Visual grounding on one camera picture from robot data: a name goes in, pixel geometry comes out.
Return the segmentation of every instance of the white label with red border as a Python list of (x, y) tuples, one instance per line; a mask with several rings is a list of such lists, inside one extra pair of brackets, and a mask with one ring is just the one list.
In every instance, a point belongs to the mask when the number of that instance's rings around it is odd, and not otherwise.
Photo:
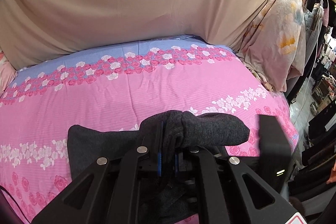
[(307, 222), (303, 219), (300, 213), (296, 213), (285, 224), (307, 224)]

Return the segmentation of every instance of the folded gray clothing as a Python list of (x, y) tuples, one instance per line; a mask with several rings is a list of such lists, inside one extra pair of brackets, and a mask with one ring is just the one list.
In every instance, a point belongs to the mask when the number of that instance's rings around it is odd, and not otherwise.
[(200, 146), (213, 154), (226, 154), (224, 146), (239, 145), (246, 142), (249, 137), (247, 126), (233, 115), (206, 113), (195, 116), (188, 111), (170, 110), (145, 119), (138, 131), (102, 133), (74, 125), (68, 131), (68, 155), (72, 179), (99, 157), (104, 156), (110, 160), (123, 157), (127, 151), (135, 148), (144, 135), (154, 135), (159, 122), (164, 122), (162, 177), (153, 183), (152, 195), (148, 194), (150, 191), (146, 193), (147, 197), (152, 198), (143, 199), (145, 202), (140, 200), (139, 223), (175, 223), (196, 213), (194, 206), (185, 204), (183, 195), (186, 191), (176, 191), (177, 187), (183, 188), (183, 184), (173, 177), (175, 149)]

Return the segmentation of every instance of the pink pillow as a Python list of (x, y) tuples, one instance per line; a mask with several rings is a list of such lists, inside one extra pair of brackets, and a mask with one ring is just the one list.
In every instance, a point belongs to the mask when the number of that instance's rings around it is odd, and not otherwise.
[(16, 70), (14, 70), (13, 66), (0, 49), (0, 96), (16, 76)]

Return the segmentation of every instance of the bed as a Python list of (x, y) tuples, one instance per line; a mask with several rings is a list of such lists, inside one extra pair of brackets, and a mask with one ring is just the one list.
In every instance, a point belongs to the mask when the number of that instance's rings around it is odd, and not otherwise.
[(171, 109), (240, 118), (249, 140), (226, 147), (229, 155), (258, 155), (257, 114), (277, 116), (292, 149), (298, 141), (283, 94), (268, 92), (230, 48), (188, 35), (123, 43), (18, 72), (0, 98), (0, 185), (31, 221), (71, 182), (70, 126), (137, 130), (145, 118)]

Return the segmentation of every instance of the floor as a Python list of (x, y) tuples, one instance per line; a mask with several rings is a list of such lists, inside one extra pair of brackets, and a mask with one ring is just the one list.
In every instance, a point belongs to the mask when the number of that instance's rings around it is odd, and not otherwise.
[(296, 102), (291, 104), (289, 107), (290, 119), (299, 133), (297, 150), (293, 154), (293, 159), (299, 167), (302, 167), (301, 153), (305, 150), (304, 136), (308, 133), (308, 122), (314, 117), (310, 112), (310, 104), (314, 101), (311, 96), (314, 83), (313, 79), (310, 79), (309, 82), (308, 79), (306, 79), (298, 96), (296, 97)]

